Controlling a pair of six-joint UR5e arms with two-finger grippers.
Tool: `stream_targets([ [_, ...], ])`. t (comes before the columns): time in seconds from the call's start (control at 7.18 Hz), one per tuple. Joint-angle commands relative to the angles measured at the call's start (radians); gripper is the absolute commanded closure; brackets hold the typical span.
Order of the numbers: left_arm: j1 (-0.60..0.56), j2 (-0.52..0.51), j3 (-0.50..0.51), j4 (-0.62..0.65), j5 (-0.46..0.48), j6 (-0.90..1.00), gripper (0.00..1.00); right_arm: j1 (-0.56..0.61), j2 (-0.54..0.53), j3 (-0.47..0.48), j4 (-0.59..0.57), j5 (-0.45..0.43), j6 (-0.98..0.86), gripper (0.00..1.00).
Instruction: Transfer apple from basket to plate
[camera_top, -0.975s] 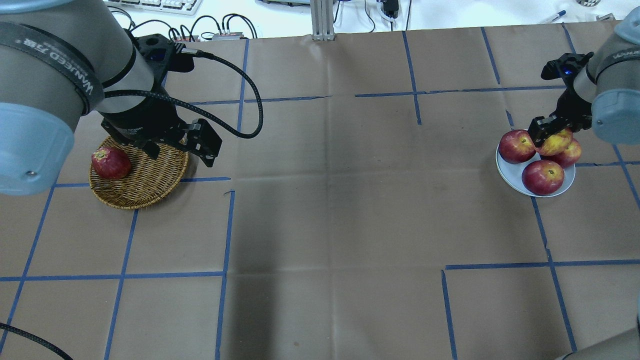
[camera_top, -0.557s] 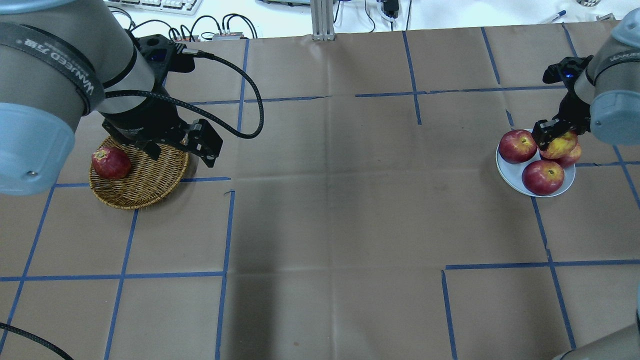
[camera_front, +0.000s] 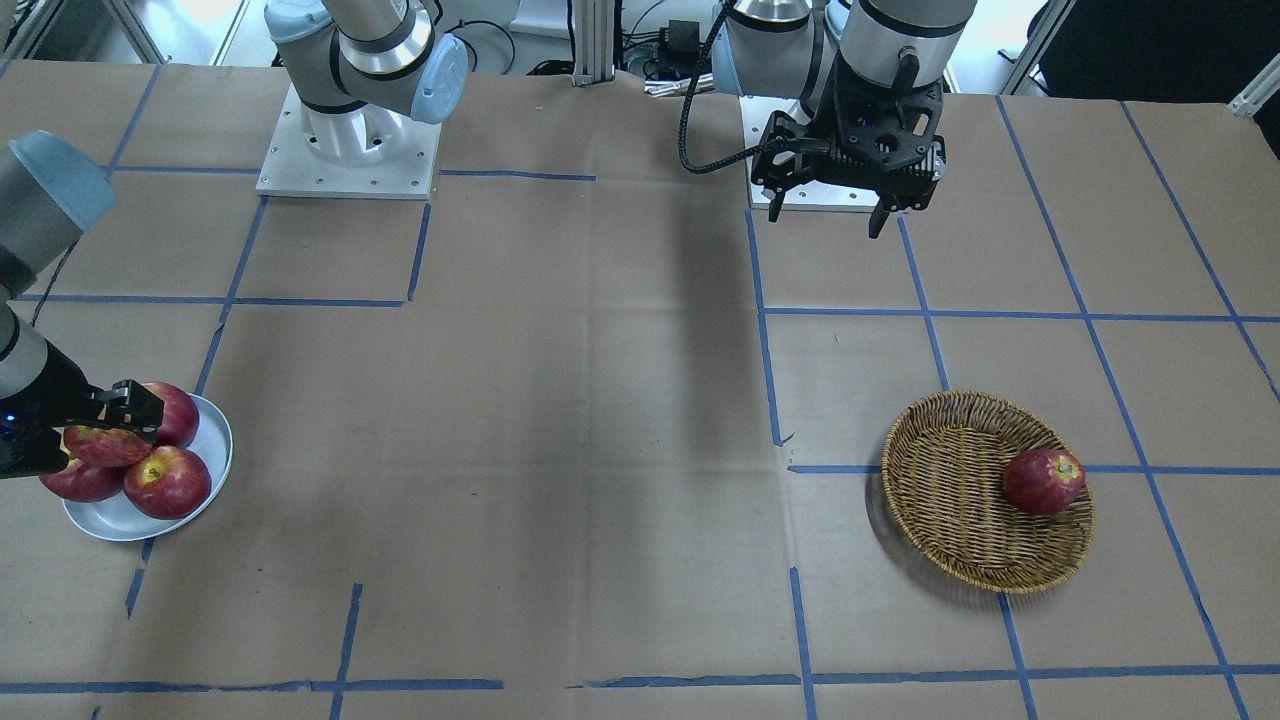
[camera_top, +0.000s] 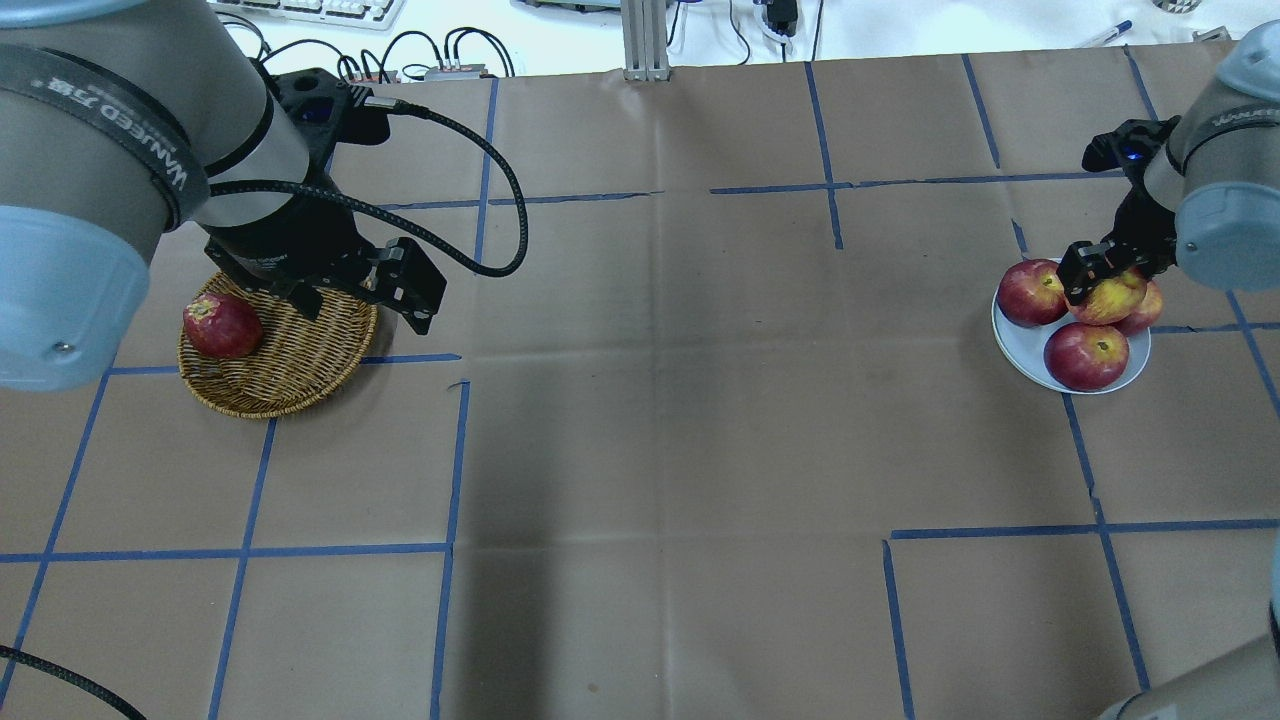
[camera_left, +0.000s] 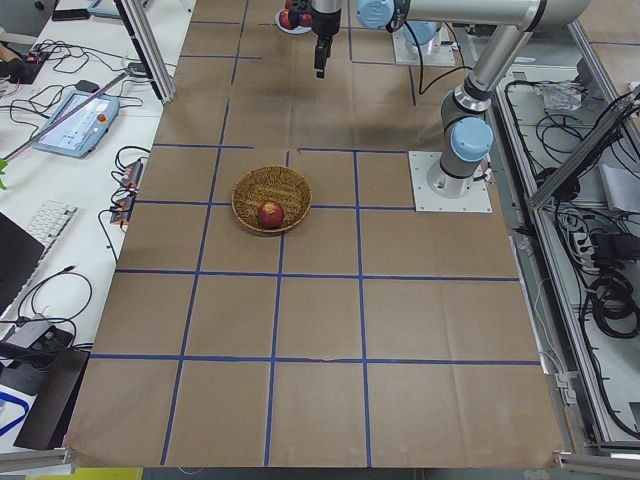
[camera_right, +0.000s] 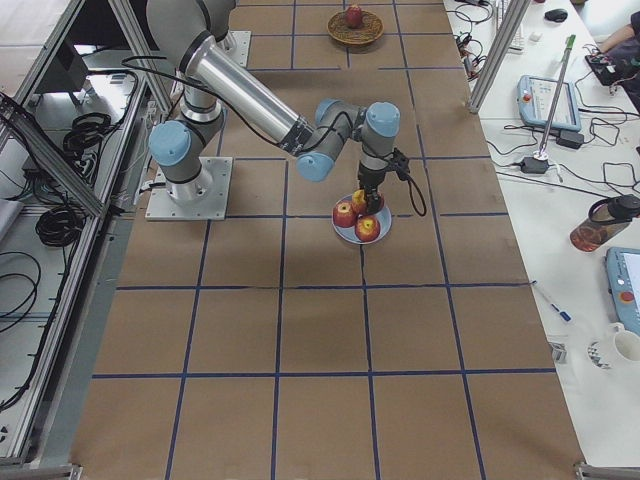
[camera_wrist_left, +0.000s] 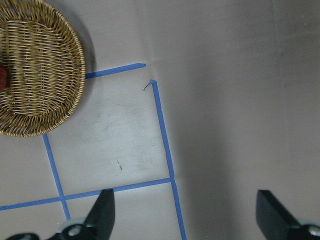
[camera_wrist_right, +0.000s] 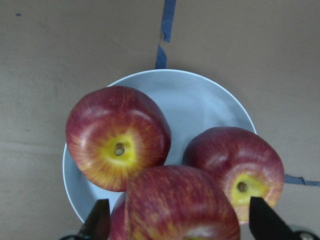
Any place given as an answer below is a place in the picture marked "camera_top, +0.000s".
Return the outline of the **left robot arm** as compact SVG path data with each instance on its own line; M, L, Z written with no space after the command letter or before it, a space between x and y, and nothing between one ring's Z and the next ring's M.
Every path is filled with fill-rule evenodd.
M367 242L326 173L337 143L388 138L387 100L269 76L202 1L5 1L1 23L4 387L100 378L187 222L306 318L329 287L428 332L443 274L407 240Z

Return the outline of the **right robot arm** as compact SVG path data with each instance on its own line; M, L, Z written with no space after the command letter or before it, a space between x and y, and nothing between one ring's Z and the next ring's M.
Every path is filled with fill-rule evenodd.
M1181 115L1093 137L1082 168L1120 170L1130 188L1102 240L1062 254L1070 305L1130 269L1152 278L1178 266L1222 291L1276 288L1279 23L1249 31Z

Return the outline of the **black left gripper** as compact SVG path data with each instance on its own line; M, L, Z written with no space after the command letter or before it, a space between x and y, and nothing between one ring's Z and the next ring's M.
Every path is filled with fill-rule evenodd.
M329 164L338 143L376 146L390 137L389 120L364 108L367 86L351 85L321 68L264 76L269 99L250 136L206 165L211 184L283 181L338 191ZM315 322L325 277L353 279L371 249L352 210L325 199L284 192L230 193L204 206L205 252L239 286L271 290L302 318ZM380 249L372 261L378 302L426 336L442 309L447 279L410 237Z

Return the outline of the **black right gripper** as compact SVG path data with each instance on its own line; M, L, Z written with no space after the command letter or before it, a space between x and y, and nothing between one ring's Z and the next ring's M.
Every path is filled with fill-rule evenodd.
M1115 213L1112 229L1101 241L1070 243L1059 259L1056 275L1069 307L1082 305L1102 281L1125 270L1137 270L1149 281L1175 264L1174 211L1148 191L1146 172L1152 161L1165 158L1165 145L1179 122L1125 120L1094 136L1085 147L1083 170L1119 169L1130 190Z

